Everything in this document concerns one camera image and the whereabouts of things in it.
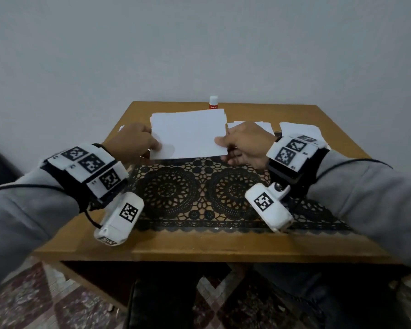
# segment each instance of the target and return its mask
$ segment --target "wire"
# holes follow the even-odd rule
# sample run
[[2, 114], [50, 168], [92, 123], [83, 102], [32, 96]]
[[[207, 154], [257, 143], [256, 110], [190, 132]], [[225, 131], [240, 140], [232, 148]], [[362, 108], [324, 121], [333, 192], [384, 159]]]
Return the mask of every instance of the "wire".
[[387, 163], [384, 163], [383, 161], [380, 160], [376, 160], [376, 159], [371, 159], [371, 158], [358, 158], [358, 159], [351, 159], [351, 160], [346, 160], [343, 161], [342, 163], [336, 164], [334, 166], [329, 167], [327, 170], [325, 170], [323, 173], [321, 173], [318, 178], [316, 178], [315, 182], [317, 182], [318, 180], [320, 180], [323, 176], [325, 176], [327, 173], [329, 173], [330, 171], [334, 170], [337, 167], [340, 167], [342, 165], [346, 165], [346, 164], [350, 164], [350, 163], [354, 163], [356, 161], [372, 161], [373, 163], [381, 163], [384, 165], [387, 165], [389, 168], [393, 168], [390, 165], [388, 165]]
[[[64, 189], [60, 188], [60, 187], [56, 187], [56, 186], [50, 186], [50, 185], [37, 185], [37, 184], [12, 184], [12, 185], [4, 185], [4, 186], [0, 186], [0, 190], [3, 189], [11, 189], [11, 188], [46, 188], [46, 189], [54, 189], [58, 192], [64, 193], [68, 196], [70, 196], [69, 193], [67, 193]], [[84, 211], [85, 216], [87, 217], [87, 219], [90, 221], [90, 223], [100, 229], [102, 227], [102, 225], [96, 223], [94, 220], [92, 220], [92, 218], [90, 217], [89, 213], [87, 210]]]

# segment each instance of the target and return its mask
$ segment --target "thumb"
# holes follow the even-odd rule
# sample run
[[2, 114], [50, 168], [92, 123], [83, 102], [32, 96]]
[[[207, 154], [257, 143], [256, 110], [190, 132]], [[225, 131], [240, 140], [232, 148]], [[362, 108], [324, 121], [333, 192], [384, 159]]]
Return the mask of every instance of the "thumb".
[[155, 138], [153, 138], [151, 136], [150, 139], [149, 139], [149, 148], [151, 150], [160, 151], [161, 150], [161, 143], [158, 142]]
[[237, 133], [232, 133], [222, 137], [215, 137], [215, 143], [219, 146], [223, 146], [224, 148], [228, 148], [229, 146], [237, 146], [236, 135]]

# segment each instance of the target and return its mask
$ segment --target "wooden table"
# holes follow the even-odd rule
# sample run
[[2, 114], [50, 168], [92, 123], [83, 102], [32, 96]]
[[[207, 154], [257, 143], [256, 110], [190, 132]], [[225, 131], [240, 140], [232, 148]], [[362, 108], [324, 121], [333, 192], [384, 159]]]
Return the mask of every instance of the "wooden table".
[[[315, 105], [220, 103], [219, 107], [225, 110], [228, 122], [268, 121], [274, 131], [280, 130], [281, 121], [316, 125], [332, 149], [348, 157], [369, 157]], [[150, 126], [149, 118], [155, 112], [207, 108], [208, 103], [133, 102], [108, 138], [113, 137], [121, 125], [130, 122]], [[103, 215], [103, 210], [92, 212], [95, 221], [100, 221]], [[93, 238], [93, 231], [94, 227], [79, 215], [34, 255], [121, 309], [127, 302], [125, 291], [134, 280], [132, 273], [136, 264], [131, 261], [397, 263], [376, 243], [353, 233], [293, 235], [134, 230], [123, 245], [107, 247]], [[108, 283], [113, 280], [118, 285], [115, 288]]]

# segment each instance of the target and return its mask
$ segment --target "person's leg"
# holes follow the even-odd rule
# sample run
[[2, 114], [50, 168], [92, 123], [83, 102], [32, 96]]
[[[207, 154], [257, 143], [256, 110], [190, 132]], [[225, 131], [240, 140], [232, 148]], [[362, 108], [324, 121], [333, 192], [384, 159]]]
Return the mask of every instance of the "person's leg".
[[196, 263], [143, 263], [134, 286], [129, 329], [193, 328]]
[[287, 299], [316, 320], [319, 328], [409, 328], [383, 265], [275, 263], [254, 265]]

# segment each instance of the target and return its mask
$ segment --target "glue stick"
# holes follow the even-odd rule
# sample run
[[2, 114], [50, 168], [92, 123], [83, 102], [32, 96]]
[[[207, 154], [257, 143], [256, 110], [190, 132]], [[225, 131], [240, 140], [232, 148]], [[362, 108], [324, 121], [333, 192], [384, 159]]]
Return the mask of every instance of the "glue stick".
[[218, 96], [210, 96], [208, 109], [214, 110], [215, 108], [218, 108]]

